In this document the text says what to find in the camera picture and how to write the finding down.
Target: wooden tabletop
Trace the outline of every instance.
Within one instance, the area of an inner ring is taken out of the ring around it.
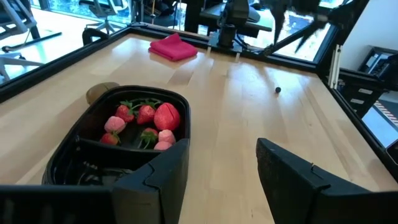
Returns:
[[[129,35],[0,105],[0,183],[40,184],[59,142],[101,82],[182,94],[192,110],[180,223],[272,223],[257,174],[267,138],[369,190],[398,185],[315,74],[216,53],[169,62]],[[281,87],[279,95],[275,87]]]

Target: pink towel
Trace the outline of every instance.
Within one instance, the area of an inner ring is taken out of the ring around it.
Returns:
[[[171,61],[186,59],[198,53],[194,46],[183,42],[177,33],[163,40],[153,41],[150,43],[149,51]]]

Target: black plastic container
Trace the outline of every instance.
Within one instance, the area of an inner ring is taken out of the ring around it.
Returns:
[[[176,107],[181,118],[173,131],[177,142],[166,151],[139,149],[141,132],[150,125],[133,121],[119,133],[119,146],[101,143],[104,124],[120,101],[136,100],[138,104],[144,98]],[[71,128],[47,164],[42,182],[84,190],[108,189],[113,209],[107,217],[114,217],[115,223],[178,223],[187,183],[189,139],[190,108],[184,97],[144,86],[113,88]]]

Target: black robotic arm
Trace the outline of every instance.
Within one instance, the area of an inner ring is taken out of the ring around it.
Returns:
[[[320,0],[261,0],[265,8],[270,9],[271,14],[275,19],[275,35],[274,43],[266,47],[264,50],[259,51],[258,54],[264,56],[270,55],[282,47],[291,44],[292,42],[302,38],[299,48],[313,35],[318,29],[322,29],[327,23],[337,26],[340,30],[349,30],[350,27],[354,26],[354,13],[357,8],[357,4],[360,0],[353,0],[347,4],[342,4],[339,7],[332,9],[327,14],[319,13]],[[294,11],[301,15],[311,15],[314,20],[311,24],[291,36],[278,42],[280,32],[283,28],[285,21],[286,10]],[[220,35],[218,36],[218,43],[222,47],[233,46],[234,37],[236,35],[236,29],[242,27],[248,19],[249,5],[247,0],[229,0],[226,3],[225,9],[220,17]],[[229,32],[223,32],[225,27],[229,27]]]

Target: white wall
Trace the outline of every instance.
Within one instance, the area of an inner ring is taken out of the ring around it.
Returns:
[[[340,67],[357,70],[370,45],[398,50],[398,0],[369,1],[344,43]]]

